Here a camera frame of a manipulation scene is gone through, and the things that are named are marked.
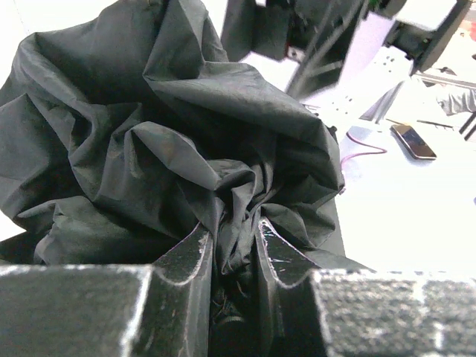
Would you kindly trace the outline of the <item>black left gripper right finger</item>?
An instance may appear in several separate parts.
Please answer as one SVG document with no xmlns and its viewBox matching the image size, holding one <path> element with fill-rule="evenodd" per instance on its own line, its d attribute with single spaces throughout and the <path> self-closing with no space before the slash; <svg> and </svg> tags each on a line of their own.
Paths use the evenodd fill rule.
<svg viewBox="0 0 476 357">
<path fill-rule="evenodd" d="M 262 219 L 264 356 L 473 356 L 475 279 L 319 268 Z"/>
</svg>

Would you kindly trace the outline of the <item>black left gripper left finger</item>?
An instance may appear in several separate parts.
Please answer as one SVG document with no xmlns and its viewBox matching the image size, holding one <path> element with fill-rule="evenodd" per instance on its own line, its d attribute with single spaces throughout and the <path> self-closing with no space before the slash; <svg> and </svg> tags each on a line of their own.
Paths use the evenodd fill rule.
<svg viewBox="0 0 476 357">
<path fill-rule="evenodd" d="M 213 239 L 197 226 L 146 265 L 31 263 L 1 243 L 3 356 L 206 356 Z"/>
</svg>

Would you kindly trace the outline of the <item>black folding umbrella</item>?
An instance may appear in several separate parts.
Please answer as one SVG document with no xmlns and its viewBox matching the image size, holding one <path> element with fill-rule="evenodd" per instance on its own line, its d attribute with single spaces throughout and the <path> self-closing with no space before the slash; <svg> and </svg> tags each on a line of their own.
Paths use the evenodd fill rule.
<svg viewBox="0 0 476 357">
<path fill-rule="evenodd" d="M 315 263 L 343 186 L 335 137 L 229 62 L 200 1 L 117 1 L 33 33 L 1 88 L 1 211 L 31 263 L 155 263 L 213 239 L 208 353 L 262 355 L 262 219 Z"/>
</svg>

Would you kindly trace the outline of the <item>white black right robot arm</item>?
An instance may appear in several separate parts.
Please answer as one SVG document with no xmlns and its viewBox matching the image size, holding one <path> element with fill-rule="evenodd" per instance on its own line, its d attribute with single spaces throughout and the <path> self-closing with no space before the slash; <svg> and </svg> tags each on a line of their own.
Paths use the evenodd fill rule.
<svg viewBox="0 0 476 357">
<path fill-rule="evenodd" d="M 464 20 L 471 1 L 228 1 L 221 41 L 233 62 L 254 52 L 298 63 L 286 93 L 303 99 L 338 82 L 358 26 L 390 21 L 381 44 L 403 52 L 411 72 L 429 69 Z"/>
</svg>

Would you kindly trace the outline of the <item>black smartphone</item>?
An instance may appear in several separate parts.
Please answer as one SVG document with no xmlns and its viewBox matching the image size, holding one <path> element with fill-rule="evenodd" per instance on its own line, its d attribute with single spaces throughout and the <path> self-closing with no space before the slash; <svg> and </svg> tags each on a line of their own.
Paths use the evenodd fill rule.
<svg viewBox="0 0 476 357">
<path fill-rule="evenodd" d="M 435 152 L 412 126 L 406 124 L 394 124 L 391 126 L 390 130 L 413 158 L 429 161 L 433 161 L 437 158 Z"/>
</svg>

